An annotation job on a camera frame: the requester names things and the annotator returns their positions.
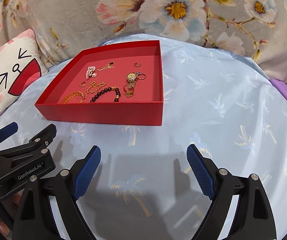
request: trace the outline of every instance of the finger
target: finger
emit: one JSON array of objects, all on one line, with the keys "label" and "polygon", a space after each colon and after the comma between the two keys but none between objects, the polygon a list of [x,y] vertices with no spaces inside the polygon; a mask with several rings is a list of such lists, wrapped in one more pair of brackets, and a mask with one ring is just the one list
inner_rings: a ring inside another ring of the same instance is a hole
[{"label": "finger", "polygon": [[21,198],[21,195],[19,193],[16,193],[11,198],[12,198],[13,202],[18,205],[20,198]]},{"label": "finger", "polygon": [[9,234],[9,228],[0,221],[0,233],[2,233],[3,236],[7,236]]}]

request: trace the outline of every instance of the red box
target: red box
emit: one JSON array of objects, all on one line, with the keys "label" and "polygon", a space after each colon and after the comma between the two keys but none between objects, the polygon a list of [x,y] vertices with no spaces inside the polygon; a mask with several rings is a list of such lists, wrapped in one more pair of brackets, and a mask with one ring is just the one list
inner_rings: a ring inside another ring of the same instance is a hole
[{"label": "red box", "polygon": [[[110,61],[115,61],[114,68],[98,71]],[[135,67],[136,62],[141,62],[142,66]],[[97,76],[86,80],[88,66],[96,66]],[[130,72],[145,73],[146,78],[137,79],[134,95],[127,98],[123,87],[128,84],[126,76]],[[93,103],[90,100],[95,94],[87,95],[83,103],[80,103],[81,96],[73,97],[66,104],[61,103],[74,91],[86,95],[92,81],[107,83],[102,89],[118,87],[121,92],[119,102],[113,101],[116,93],[111,91]],[[80,88],[81,82],[87,82],[87,85]],[[35,106],[47,120],[161,125],[163,84],[160,42],[132,41],[83,50],[53,79]]]}]

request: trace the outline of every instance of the gold chain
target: gold chain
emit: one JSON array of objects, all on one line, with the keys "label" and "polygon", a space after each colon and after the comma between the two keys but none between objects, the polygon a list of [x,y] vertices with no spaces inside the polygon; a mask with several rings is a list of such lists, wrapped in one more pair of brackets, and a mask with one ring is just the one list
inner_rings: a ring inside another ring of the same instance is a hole
[{"label": "gold chain", "polygon": [[104,70],[104,69],[109,69],[109,68],[114,68],[114,61],[109,62],[107,65],[105,65],[104,67],[102,67],[101,69],[98,69],[98,71]]},{"label": "gold chain", "polygon": [[83,99],[86,99],[87,96],[85,96],[82,92],[80,91],[76,91],[76,92],[72,92],[71,94],[67,95],[64,100],[62,101],[63,104],[67,103],[71,98],[75,97],[75,96],[82,96]]},{"label": "gold chain", "polygon": [[[92,81],[92,82],[90,83],[90,87],[87,88],[87,94],[93,94],[93,93],[99,91],[99,90],[100,90],[102,87],[104,87],[105,85],[106,85],[105,82],[101,82],[101,83],[97,84],[96,81]],[[98,88],[97,88],[96,90],[90,91],[90,89],[91,89],[91,88],[94,88],[94,87],[98,87]]]}]

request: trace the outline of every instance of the cartoon cat face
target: cartoon cat face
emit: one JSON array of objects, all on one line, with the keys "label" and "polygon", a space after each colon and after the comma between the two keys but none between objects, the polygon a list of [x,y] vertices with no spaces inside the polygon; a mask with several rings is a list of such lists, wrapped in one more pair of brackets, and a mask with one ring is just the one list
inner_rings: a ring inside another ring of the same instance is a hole
[{"label": "cartoon cat face", "polygon": [[0,114],[47,72],[40,61],[33,31],[24,33],[0,47]]}]

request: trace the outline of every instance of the keyring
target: keyring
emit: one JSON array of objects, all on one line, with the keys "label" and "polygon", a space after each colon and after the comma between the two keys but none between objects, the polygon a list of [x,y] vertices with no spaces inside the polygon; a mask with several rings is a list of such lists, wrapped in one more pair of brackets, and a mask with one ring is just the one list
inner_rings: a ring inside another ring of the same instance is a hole
[{"label": "keyring", "polygon": [[144,74],[144,73],[140,73],[140,72],[138,73],[138,75],[137,75],[137,79],[141,79],[141,80],[142,80],[142,79],[145,79],[145,78],[146,78],[146,74]]},{"label": "keyring", "polygon": [[83,87],[85,87],[86,85],[87,85],[86,82],[82,82],[81,85],[79,85],[79,87],[83,88]]}]

